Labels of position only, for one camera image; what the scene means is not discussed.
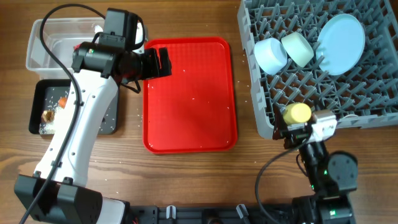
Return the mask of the yellow plastic cup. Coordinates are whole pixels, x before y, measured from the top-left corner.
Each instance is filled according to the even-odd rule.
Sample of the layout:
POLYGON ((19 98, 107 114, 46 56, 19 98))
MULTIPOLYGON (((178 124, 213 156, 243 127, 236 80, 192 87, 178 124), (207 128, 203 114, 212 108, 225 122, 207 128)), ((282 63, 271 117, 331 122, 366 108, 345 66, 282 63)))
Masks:
POLYGON ((312 116, 311 108, 305 103, 292 103, 285 107, 282 114, 287 125, 306 123, 312 116))

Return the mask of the white tissue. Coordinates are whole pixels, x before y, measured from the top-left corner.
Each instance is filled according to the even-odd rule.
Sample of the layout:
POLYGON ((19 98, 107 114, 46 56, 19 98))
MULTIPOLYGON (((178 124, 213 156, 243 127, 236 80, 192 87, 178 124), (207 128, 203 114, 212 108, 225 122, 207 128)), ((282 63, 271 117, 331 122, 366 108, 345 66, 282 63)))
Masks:
POLYGON ((99 25, 95 25, 94 26, 94 32, 95 32, 95 34, 103 32, 103 28, 101 26, 99 26, 99 25))

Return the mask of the orange carrot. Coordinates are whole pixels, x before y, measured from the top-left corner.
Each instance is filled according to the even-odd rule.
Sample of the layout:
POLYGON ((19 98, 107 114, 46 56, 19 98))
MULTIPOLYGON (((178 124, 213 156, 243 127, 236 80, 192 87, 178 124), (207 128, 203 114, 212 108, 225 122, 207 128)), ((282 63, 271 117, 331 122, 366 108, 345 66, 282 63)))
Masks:
POLYGON ((61 108, 64 109, 64 108, 66 107, 67 100, 68 100, 68 98, 66 98, 66 97, 61 97, 61 98, 59 99, 59 101, 58 101, 59 107, 61 107, 61 108))

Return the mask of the light blue bowl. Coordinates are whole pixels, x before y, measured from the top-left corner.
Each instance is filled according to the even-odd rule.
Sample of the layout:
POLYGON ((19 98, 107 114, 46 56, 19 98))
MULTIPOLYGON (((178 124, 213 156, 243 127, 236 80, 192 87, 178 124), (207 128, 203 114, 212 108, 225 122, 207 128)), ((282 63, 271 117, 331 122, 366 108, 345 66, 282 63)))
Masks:
POLYGON ((257 64, 268 75, 275 75, 287 64, 287 52, 282 43, 275 38, 268 38, 254 45, 257 64))

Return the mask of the pale green bowl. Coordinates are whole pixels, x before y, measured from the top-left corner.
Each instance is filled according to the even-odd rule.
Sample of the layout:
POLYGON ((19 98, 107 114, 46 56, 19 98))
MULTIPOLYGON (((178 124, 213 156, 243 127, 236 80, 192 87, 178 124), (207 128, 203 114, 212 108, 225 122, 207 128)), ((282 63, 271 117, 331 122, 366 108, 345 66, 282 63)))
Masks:
POLYGON ((281 43, 287 54, 299 67, 305 67, 314 57, 311 45, 299 32, 281 38, 281 43))

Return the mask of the light blue plate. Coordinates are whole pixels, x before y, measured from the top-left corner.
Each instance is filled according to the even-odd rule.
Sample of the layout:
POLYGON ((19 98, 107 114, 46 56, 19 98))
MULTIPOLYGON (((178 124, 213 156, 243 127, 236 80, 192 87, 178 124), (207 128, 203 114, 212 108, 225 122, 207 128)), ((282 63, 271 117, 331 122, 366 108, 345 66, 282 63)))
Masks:
POLYGON ((332 17, 322 28, 315 51, 322 71, 331 76, 341 75, 360 60, 365 46, 365 33, 361 23, 351 14, 332 17))

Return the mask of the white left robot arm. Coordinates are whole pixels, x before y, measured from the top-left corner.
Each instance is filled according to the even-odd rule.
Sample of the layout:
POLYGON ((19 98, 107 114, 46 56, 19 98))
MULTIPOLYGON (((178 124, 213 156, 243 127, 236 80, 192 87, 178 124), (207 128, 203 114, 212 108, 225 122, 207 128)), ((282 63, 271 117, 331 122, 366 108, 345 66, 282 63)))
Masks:
POLYGON ((25 206, 21 222, 135 223, 128 202, 86 188, 88 166, 102 119, 123 86, 139 93, 140 81, 171 74, 168 51, 145 49, 145 25, 137 14, 110 8, 104 29, 78 45, 66 106, 55 135, 32 175, 19 175, 15 194, 25 206))

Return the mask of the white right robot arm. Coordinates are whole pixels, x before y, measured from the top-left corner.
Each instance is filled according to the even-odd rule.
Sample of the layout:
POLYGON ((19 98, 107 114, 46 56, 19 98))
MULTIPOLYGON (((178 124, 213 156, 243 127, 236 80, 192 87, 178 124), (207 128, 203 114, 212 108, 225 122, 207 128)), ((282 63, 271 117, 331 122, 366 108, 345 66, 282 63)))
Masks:
POLYGON ((289 130, 284 120, 275 122, 274 139, 285 148, 298 147, 313 195, 292 201, 294 223, 355 223, 349 193, 357 189, 358 160, 345 151, 329 153, 325 141, 335 132, 336 120, 310 121, 289 130))

